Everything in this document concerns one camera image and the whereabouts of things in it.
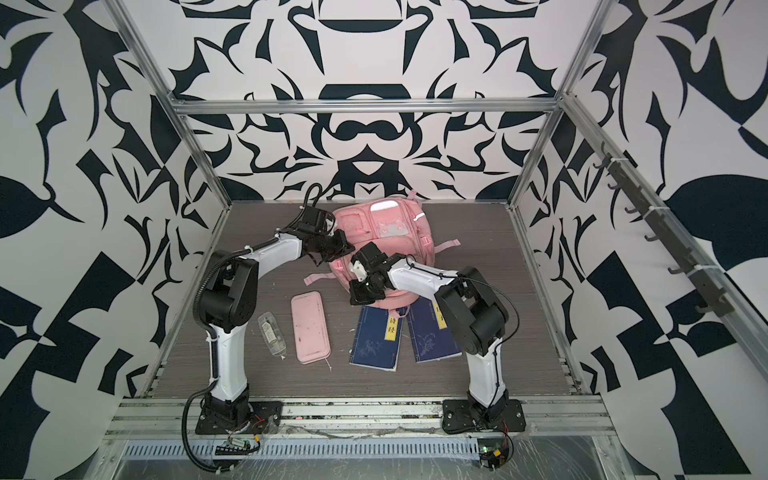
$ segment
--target pink backpack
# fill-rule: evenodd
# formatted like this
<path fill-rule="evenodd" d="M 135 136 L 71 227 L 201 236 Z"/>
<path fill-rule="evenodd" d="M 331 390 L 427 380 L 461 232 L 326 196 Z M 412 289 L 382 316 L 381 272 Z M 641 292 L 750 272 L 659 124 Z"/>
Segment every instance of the pink backpack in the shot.
<path fill-rule="evenodd" d="M 460 245 L 458 240 L 449 240 L 437 247 L 432 242 L 426 215 L 421 202 L 414 200 L 415 192 L 407 199 L 387 197 L 367 204 L 350 205 L 333 212 L 336 228 L 344 230 L 346 239 L 357 251 L 368 242 L 373 242 L 388 257 L 395 253 L 413 255 L 416 262 L 435 265 L 435 254 Z M 349 262 L 355 252 L 333 261 L 331 273 L 313 273 L 304 279 L 306 285 L 322 278 L 338 278 L 349 291 L 349 281 L 357 278 L 349 269 Z M 402 290 L 387 290 L 386 298 L 372 306 L 394 310 L 408 306 L 419 298 L 418 295 Z"/>

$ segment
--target book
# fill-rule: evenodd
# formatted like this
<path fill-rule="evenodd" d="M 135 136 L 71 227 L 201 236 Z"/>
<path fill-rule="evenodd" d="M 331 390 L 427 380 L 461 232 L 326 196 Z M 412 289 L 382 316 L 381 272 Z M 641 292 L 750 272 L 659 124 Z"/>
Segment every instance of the book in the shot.
<path fill-rule="evenodd" d="M 364 306 L 357 323 L 349 363 L 394 372 L 405 321 L 405 318 L 390 316 L 388 310 Z"/>
<path fill-rule="evenodd" d="M 436 302 L 423 296 L 412 305 L 406 316 L 411 331 L 411 344 L 416 363 L 447 359 L 462 354 L 453 339 Z"/>

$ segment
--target black and white patterned wall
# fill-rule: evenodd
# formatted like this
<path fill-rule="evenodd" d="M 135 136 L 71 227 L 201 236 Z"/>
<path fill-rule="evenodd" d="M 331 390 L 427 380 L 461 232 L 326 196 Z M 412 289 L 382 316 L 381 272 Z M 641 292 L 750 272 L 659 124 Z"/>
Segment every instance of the black and white patterned wall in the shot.
<path fill-rule="evenodd" d="M 94 0 L 0 1 L 0 145 L 0 477 L 77 478 L 222 206 Z"/>
<path fill-rule="evenodd" d="M 575 92 L 766 315 L 768 4 L 619 3 Z M 520 205 L 586 387 L 638 478 L 762 478 L 768 384 L 599 163 L 564 118 Z"/>
<path fill-rule="evenodd" d="M 595 0 L 126 0 L 187 100 L 552 97 Z M 543 116 L 197 117 L 233 199 L 506 198 Z"/>

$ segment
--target white arm segment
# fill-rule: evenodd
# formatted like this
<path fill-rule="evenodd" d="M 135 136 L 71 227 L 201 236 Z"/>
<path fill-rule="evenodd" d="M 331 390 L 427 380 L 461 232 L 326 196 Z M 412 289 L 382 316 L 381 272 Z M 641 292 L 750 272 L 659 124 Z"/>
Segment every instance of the white arm segment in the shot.
<path fill-rule="evenodd" d="M 277 233 L 275 237 L 280 239 L 277 243 L 240 257 L 259 262 L 259 278 L 280 265 L 301 257 L 301 240 L 287 233 Z M 229 333 L 225 333 L 218 326 L 212 326 L 218 334 L 219 381 L 210 394 L 217 399 L 235 400 L 248 385 L 243 367 L 246 325 L 248 324 L 236 326 Z"/>
<path fill-rule="evenodd" d="M 408 263 L 432 273 L 411 268 Z M 413 263 L 412 261 L 408 263 L 406 260 L 400 260 L 392 265 L 392 269 L 389 270 L 389 278 L 392 281 L 392 285 L 397 290 L 413 292 L 433 302 L 435 301 L 435 293 L 440 287 L 451 283 L 454 280 L 453 277 L 456 277 L 458 273 L 456 270 L 440 270 L 433 266 Z M 450 278 L 440 278 L 441 273 Z M 504 380 L 502 380 L 502 351 L 501 349 L 496 350 L 501 341 L 502 339 L 499 338 L 494 340 L 488 348 L 488 353 L 484 356 L 479 354 L 467 355 L 467 363 L 469 364 L 469 393 L 485 408 L 496 403 L 496 400 L 506 390 L 506 385 Z M 496 372 L 498 372 L 498 388 L 496 388 Z"/>

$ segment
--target clear plastic case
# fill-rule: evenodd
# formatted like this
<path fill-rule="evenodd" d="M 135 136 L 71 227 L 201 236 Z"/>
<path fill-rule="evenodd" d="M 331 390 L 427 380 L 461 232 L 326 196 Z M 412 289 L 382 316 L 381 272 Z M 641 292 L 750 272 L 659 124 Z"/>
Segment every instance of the clear plastic case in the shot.
<path fill-rule="evenodd" d="M 259 330 L 264 338 L 266 346 L 270 348 L 270 353 L 275 356 L 285 356 L 287 348 L 283 334 L 277 326 L 277 320 L 272 312 L 265 312 L 259 317 Z"/>

